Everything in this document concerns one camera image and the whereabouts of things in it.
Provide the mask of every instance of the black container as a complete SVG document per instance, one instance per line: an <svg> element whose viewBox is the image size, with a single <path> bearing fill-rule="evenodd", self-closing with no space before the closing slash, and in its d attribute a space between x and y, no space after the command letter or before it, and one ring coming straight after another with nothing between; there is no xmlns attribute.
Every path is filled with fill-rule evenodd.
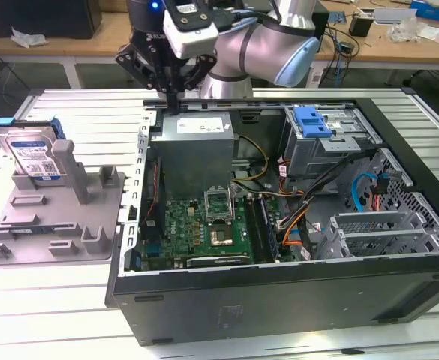
<svg viewBox="0 0 439 360"><path fill-rule="evenodd" d="M371 24L374 21L372 17L359 17L353 16L351 25L349 27L349 33L351 36L359 36L365 38L368 36Z"/></svg>
<svg viewBox="0 0 439 360"><path fill-rule="evenodd" d="M11 27L46 38L90 39L101 24L98 0L0 0L0 38Z"/></svg>

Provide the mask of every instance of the green circuit board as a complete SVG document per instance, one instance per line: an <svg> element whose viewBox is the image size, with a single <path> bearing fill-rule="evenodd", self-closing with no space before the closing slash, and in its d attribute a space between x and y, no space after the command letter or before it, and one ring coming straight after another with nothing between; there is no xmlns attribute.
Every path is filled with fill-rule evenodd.
<svg viewBox="0 0 439 360"><path fill-rule="evenodd" d="M278 218L278 204L275 199L266 201L271 220ZM209 213L220 214L227 210L224 200L209 199ZM244 200L233 202L234 218L230 225L223 223L230 233L225 235L215 223L206 219L204 199L168 201L166 207L166 232L159 257L207 257L227 255L252 256L251 243L245 220ZM231 238L232 243L218 244Z"/></svg>

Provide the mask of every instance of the yellow wire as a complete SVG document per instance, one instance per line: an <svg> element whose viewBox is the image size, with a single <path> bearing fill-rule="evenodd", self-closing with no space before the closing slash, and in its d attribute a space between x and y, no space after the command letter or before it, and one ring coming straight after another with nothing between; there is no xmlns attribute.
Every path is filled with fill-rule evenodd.
<svg viewBox="0 0 439 360"><path fill-rule="evenodd" d="M239 138L243 138L243 139L246 139L247 141L249 141L257 150L259 150L260 151L260 153L264 156L264 168L263 168L263 171L261 171L259 174L257 174L257 175L254 175L254 176L249 176L249 177L247 177L247 178L234 178L233 179L233 182L249 182L250 180L255 180L255 179L258 179L258 178L260 178L261 176L263 176L265 173L266 173L266 171L267 171L267 167L268 167L268 165L269 165L269 161L268 161L268 158L267 158L267 155L266 155L266 153L264 152L264 150L262 150L262 148L258 145L258 144L256 144L254 141L252 141L252 139L251 138L249 138L249 137L247 137L247 136L244 136L244 135L239 135Z"/></svg>

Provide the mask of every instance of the robotic arm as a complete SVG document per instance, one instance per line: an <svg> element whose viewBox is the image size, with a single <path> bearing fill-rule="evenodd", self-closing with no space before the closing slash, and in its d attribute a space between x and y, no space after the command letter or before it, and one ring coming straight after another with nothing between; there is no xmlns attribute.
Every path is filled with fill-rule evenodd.
<svg viewBox="0 0 439 360"><path fill-rule="evenodd" d="M202 80L202 98L252 97L249 75L295 86L319 47L311 20L315 3L277 0L268 16L213 9L203 0L128 0L133 31L116 61L173 111L184 91Z"/></svg>
<svg viewBox="0 0 439 360"><path fill-rule="evenodd" d="M218 30L202 0L176 5L174 0L128 0L130 43L116 61L146 89L156 89L171 109L185 90L194 89L216 63ZM195 66L185 66L197 57Z"/></svg>

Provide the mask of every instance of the gray floor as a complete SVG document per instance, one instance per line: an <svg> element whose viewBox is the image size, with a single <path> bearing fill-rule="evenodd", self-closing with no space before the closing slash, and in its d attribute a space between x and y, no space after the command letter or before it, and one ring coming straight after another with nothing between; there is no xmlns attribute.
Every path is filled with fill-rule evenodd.
<svg viewBox="0 0 439 360"><path fill-rule="evenodd" d="M68 89L68 81L58 64L17 64L14 70L32 89ZM79 66L85 87L94 89L139 87L128 82L122 69L114 64L84 64ZM413 71L400 70L392 86L402 86L402 80ZM3 92L9 70L4 68L0 78L0 116L13 116L22 100L28 94L20 82L11 75ZM386 70L352 69L344 79L343 87L378 88L384 87ZM326 80L323 87L333 87L334 80ZM439 114L439 76L425 72L414 79L411 87Z"/></svg>

